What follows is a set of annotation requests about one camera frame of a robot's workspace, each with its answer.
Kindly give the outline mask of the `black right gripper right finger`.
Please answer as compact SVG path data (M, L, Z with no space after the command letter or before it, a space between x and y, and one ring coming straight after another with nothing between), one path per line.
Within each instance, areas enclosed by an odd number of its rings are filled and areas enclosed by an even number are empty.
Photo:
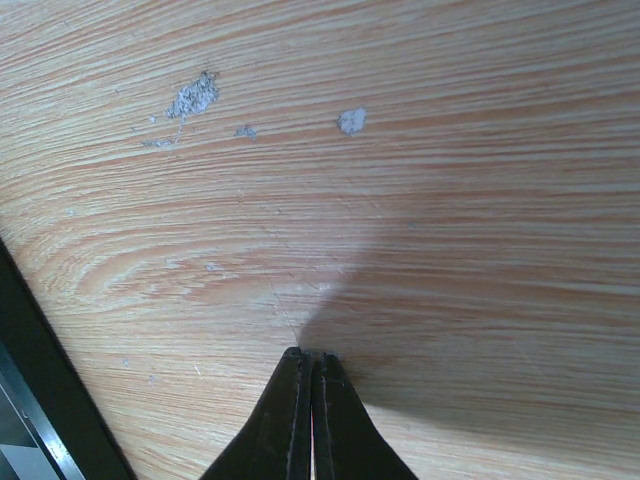
M313 369L313 443L318 479L414 479L373 424L339 358Z

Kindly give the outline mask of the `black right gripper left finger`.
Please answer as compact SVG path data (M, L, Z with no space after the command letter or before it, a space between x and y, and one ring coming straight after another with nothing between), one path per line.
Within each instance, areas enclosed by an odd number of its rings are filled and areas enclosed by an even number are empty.
M311 476L311 356L283 353L248 420L204 479L308 479Z

